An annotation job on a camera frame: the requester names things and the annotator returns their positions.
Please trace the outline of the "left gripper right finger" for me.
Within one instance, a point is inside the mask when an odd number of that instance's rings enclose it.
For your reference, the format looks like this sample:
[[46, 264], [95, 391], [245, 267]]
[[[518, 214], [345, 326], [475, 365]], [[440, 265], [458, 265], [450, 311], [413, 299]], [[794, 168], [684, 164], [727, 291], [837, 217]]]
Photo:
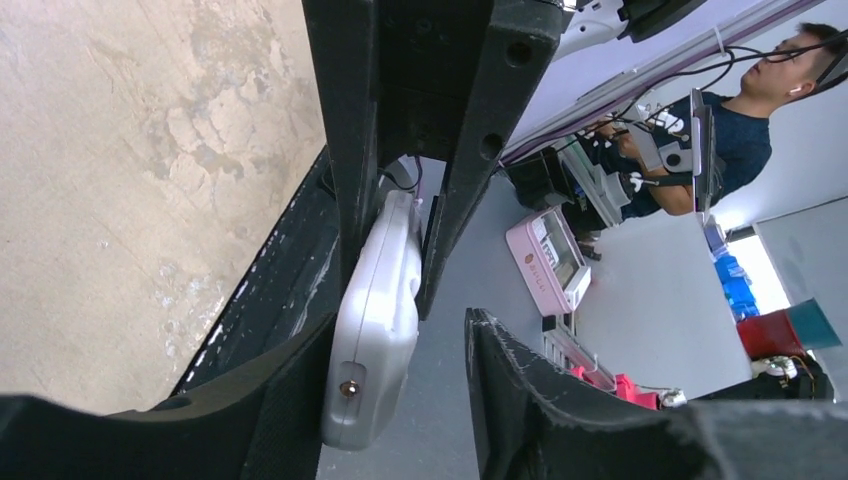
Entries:
[[847, 409], [692, 401], [649, 410], [551, 363], [488, 311], [465, 314], [483, 479], [843, 479]]

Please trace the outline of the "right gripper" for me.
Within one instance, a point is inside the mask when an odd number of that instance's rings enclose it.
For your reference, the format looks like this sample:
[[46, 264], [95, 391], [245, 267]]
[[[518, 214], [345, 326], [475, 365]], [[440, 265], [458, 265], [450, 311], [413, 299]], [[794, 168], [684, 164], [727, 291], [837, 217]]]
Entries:
[[559, 1], [305, 1], [339, 212], [340, 282], [372, 222], [380, 160], [448, 162], [429, 214], [419, 317], [563, 32]]

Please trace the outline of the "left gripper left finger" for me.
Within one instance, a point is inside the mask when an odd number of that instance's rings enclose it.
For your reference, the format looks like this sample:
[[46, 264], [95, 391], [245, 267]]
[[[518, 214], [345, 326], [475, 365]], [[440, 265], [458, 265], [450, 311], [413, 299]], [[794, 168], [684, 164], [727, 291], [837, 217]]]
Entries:
[[5, 479], [312, 479], [335, 316], [147, 411], [1, 399]]

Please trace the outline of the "white remote control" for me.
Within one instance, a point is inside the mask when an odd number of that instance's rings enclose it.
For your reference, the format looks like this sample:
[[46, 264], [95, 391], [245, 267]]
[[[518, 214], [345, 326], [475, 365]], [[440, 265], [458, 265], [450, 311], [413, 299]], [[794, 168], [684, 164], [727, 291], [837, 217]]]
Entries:
[[420, 225], [414, 195], [390, 191], [336, 318], [321, 422], [329, 447], [363, 450], [394, 417], [418, 339]]

